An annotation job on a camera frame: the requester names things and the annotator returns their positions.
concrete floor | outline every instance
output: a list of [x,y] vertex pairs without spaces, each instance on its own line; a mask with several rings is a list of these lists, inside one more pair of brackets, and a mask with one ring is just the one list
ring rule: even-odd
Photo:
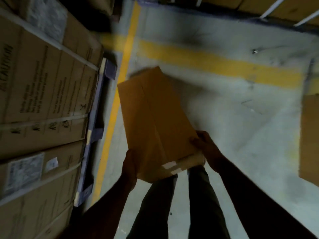
[[[124,0],[121,20],[112,24],[114,35],[101,36],[105,47],[116,54],[118,75],[128,47],[125,40],[131,35],[133,9],[133,1]],[[164,7],[141,7],[138,13],[126,77],[159,65],[172,77],[194,128],[208,131],[226,157],[319,237],[319,188],[298,177],[302,80],[310,59],[319,56],[319,37]],[[252,49],[259,52],[252,54]],[[95,185],[94,192],[100,196],[120,176],[127,151],[121,109],[116,112],[109,149],[105,146],[116,83],[112,81],[108,89],[105,134],[95,157],[95,179],[102,175],[103,183],[100,191]],[[106,170],[101,172],[100,160],[106,159]],[[231,237],[248,238],[219,175],[207,164],[205,168]],[[127,236],[149,187],[138,181],[115,238]],[[185,171],[178,175],[171,213],[169,237],[187,238],[190,217]]]

dark pants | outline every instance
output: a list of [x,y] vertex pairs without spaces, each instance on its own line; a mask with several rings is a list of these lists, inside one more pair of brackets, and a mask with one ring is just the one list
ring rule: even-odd
[[[225,218],[203,166],[188,170],[190,228],[189,239],[229,239]],[[142,201],[128,239],[168,238],[167,220],[177,175],[152,184]]]

person's right hand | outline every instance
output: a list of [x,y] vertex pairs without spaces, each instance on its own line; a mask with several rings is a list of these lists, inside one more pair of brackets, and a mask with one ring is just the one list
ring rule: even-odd
[[191,144],[203,152],[203,155],[207,159],[209,166],[216,172],[218,172],[218,165],[225,158],[220,152],[216,144],[213,142],[208,132],[196,131],[198,138],[192,138]]

